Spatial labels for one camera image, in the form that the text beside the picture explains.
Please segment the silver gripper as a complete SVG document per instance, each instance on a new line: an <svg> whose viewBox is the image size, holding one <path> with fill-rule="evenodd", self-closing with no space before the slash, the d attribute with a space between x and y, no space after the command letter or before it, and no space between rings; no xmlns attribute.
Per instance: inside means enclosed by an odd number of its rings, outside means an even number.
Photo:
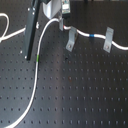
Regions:
<svg viewBox="0 0 128 128"><path fill-rule="evenodd" d="M43 4L43 12L45 16L52 19L58 12L59 16L59 29L63 31L64 18L70 16L70 0L48 0L48 3Z"/></svg>

